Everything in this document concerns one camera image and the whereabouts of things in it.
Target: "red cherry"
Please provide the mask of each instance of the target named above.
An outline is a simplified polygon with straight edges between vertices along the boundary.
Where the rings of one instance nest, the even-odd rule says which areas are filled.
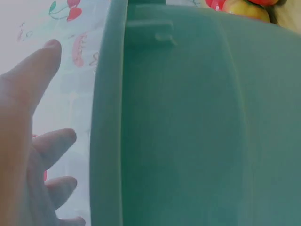
[[[80,0],[67,0],[69,8],[76,7],[80,3]]]
[[[69,16],[67,17],[67,21],[71,21],[79,17],[81,14],[81,8],[74,7],[70,9]]]

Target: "apple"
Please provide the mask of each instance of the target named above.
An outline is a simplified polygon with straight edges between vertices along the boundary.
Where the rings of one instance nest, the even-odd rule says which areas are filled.
[[[252,3],[262,5],[262,6],[272,6],[275,5],[279,0],[249,0]]]
[[[262,6],[247,0],[226,0],[222,7],[222,11],[270,22],[269,14]]]
[[[215,11],[221,11],[225,0],[205,0],[206,4]]]

